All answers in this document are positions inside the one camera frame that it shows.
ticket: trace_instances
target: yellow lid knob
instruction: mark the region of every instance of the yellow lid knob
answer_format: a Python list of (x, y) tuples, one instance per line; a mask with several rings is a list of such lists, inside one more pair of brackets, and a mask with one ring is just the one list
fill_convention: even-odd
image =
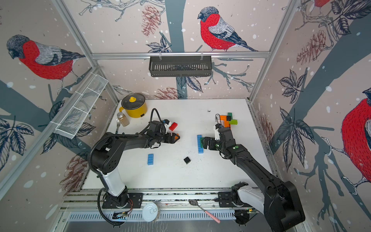
[(130, 99), (129, 99), (129, 102), (135, 102), (137, 99), (135, 98), (135, 97), (131, 97)]

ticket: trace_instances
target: white table surface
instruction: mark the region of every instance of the white table surface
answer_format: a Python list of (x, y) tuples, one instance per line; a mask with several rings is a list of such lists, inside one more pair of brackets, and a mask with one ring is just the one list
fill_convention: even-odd
[[(146, 100), (146, 103), (148, 111), (142, 118), (131, 118), (123, 112), (130, 124), (121, 126), (119, 134), (140, 132), (148, 124), (151, 110), (156, 108), (162, 120), (178, 123), (174, 132), (180, 139), (175, 144), (161, 143), (156, 149), (124, 151), (117, 168), (128, 188), (231, 187), (240, 181), (256, 187), (242, 169), (230, 160), (222, 159), (218, 151), (204, 149), (203, 154), (198, 154), (197, 135), (214, 137), (215, 114), (227, 115), (228, 112), (238, 120), (238, 125), (231, 125), (236, 143), (244, 145), (264, 168), (272, 172), (245, 99)], [(155, 112), (153, 120), (158, 120)], [(108, 131), (116, 131), (116, 117)], [(151, 153), (154, 154), (154, 165), (149, 166), (147, 158)], [(191, 159), (188, 164), (183, 161), (187, 156)], [(90, 171), (83, 189), (102, 187), (96, 174)]]

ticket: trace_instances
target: metal spoon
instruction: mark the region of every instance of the metal spoon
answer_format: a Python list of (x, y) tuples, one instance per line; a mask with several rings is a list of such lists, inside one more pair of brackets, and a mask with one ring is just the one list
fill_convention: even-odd
[(116, 120), (117, 120), (117, 129), (116, 129), (116, 133), (115, 134), (118, 133), (118, 129), (120, 128), (120, 125), (121, 125), (120, 120), (118, 120), (118, 119), (116, 119)]
[(193, 206), (198, 206), (200, 207), (200, 209), (202, 209), (207, 215), (209, 215), (212, 219), (214, 219), (214, 221), (216, 221), (217, 223), (220, 223), (220, 220), (215, 217), (214, 215), (212, 215), (210, 212), (204, 210), (201, 206), (198, 205), (198, 202), (195, 200), (195, 199), (189, 199), (188, 202), (193, 205)]

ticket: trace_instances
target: yellow pot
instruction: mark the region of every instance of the yellow pot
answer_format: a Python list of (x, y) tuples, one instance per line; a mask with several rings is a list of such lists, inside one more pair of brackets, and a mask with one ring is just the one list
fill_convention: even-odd
[(122, 107), (120, 107), (120, 112), (124, 109), (126, 113), (132, 118), (143, 117), (147, 112), (147, 105), (145, 103), (145, 97), (142, 94), (129, 94), (121, 101)]

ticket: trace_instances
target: bird illustration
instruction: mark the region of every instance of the bird illustration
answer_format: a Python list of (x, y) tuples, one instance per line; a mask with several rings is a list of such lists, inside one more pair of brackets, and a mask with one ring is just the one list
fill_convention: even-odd
[(40, 44), (30, 40), (24, 35), (15, 35), (6, 43), (9, 55), (14, 59), (16, 57), (24, 63), (32, 72), (45, 79), (59, 79), (62, 87), (57, 89), (57, 93), (63, 87), (63, 78), (72, 72), (76, 76), (76, 82), (80, 76), (77, 76), (72, 67), (74, 63), (85, 57), (77, 52), (69, 52), (57, 46)]
[(257, 50), (249, 47), (234, 31), (234, 28), (227, 24), (219, 15), (219, 11), (208, 6), (202, 9), (197, 19), (201, 19), (201, 37), (212, 50), (223, 49), (227, 51), (232, 47), (243, 47), (251, 51)]
[(337, 149), (331, 146), (328, 138), (324, 138), (331, 150), (336, 150), (348, 156), (352, 163), (362, 173), (362, 178), (356, 184), (352, 183), (348, 177), (347, 180), (354, 188), (353, 195), (357, 195), (357, 187), (366, 182), (371, 182), (371, 88), (363, 91), (367, 98), (363, 99), (354, 109), (352, 109), (344, 118), (341, 134), (344, 143), (343, 149)]

